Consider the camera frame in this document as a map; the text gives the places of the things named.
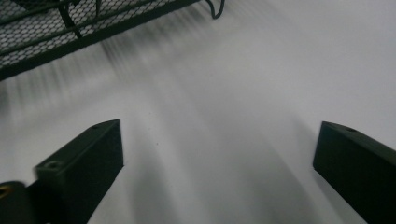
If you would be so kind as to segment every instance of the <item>white surface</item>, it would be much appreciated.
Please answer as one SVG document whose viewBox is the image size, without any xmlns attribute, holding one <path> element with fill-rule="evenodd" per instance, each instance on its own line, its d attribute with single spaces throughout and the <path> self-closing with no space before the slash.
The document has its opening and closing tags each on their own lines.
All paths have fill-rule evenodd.
<svg viewBox="0 0 396 224">
<path fill-rule="evenodd" d="M 90 223 L 364 223 L 312 169 L 322 120 L 396 148 L 396 2 L 202 2 L 0 83 L 0 181 L 120 119 Z"/>
</svg>

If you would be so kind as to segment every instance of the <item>metal mesh basket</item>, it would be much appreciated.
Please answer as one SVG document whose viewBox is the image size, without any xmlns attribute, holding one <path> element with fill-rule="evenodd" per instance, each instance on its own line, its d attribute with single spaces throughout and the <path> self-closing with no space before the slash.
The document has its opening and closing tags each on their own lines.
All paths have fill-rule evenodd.
<svg viewBox="0 0 396 224">
<path fill-rule="evenodd" d="M 0 0 L 0 80 L 198 1 Z"/>
</svg>

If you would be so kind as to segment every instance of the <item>white floor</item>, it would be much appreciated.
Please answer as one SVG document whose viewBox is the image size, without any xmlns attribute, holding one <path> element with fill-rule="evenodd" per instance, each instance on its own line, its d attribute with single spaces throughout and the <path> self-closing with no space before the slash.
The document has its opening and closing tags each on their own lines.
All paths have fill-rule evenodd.
<svg viewBox="0 0 396 224">
<path fill-rule="evenodd" d="M 120 119 L 90 223 L 364 223 L 313 171 L 323 120 L 396 148 L 394 0 L 203 1 L 0 83 L 0 182 Z"/>
</svg>

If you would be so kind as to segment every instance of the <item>wire mesh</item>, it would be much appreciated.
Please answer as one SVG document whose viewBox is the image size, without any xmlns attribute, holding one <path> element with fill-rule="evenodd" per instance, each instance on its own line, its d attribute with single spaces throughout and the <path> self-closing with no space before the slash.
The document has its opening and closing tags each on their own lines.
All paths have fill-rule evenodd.
<svg viewBox="0 0 396 224">
<path fill-rule="evenodd" d="M 0 0 L 0 70 L 176 0 Z"/>
</svg>

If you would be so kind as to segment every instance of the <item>screw hole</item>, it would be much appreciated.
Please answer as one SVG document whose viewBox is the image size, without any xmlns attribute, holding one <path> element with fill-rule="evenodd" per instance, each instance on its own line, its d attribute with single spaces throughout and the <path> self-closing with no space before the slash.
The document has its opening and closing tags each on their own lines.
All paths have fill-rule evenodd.
<svg viewBox="0 0 396 224">
<path fill-rule="evenodd" d="M 59 161 L 49 161 L 44 166 L 55 170 L 61 166 L 61 163 Z"/>
<path fill-rule="evenodd" d="M 9 193 L 11 193 L 12 187 L 9 185 L 1 186 L 0 187 L 0 199 L 6 197 Z"/>
<path fill-rule="evenodd" d="M 351 128 L 346 128 L 347 131 L 352 132 L 352 133 L 356 133 L 357 131 L 355 129 L 351 129 Z"/>
</svg>

